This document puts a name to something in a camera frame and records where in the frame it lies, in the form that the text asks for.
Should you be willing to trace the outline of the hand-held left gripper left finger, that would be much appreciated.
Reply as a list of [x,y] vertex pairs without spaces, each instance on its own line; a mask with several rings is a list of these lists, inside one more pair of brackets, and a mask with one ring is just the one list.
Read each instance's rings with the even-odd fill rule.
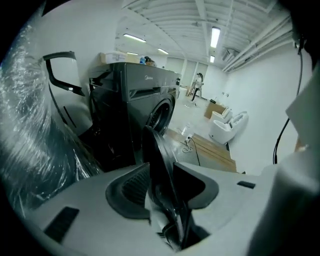
[[[172,256],[146,219],[128,219],[108,203],[107,187],[117,178],[146,169],[128,166],[74,183],[37,209],[41,244],[54,256]],[[77,210],[61,241],[55,221],[63,209]]]

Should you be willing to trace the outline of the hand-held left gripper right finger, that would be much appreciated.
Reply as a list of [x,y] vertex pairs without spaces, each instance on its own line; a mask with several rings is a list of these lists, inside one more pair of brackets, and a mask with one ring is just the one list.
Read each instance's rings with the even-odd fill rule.
[[261,178],[209,169],[186,162],[182,165],[215,180],[219,192],[207,207],[192,212],[195,223],[204,228],[209,236],[179,252],[179,255],[250,255],[250,242],[265,206]]

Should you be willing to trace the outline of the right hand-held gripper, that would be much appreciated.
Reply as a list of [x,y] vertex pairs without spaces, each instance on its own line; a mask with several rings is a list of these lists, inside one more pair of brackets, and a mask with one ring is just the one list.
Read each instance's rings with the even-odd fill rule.
[[250,241],[249,256],[320,254],[320,74],[287,109],[306,149],[277,164],[272,190]]

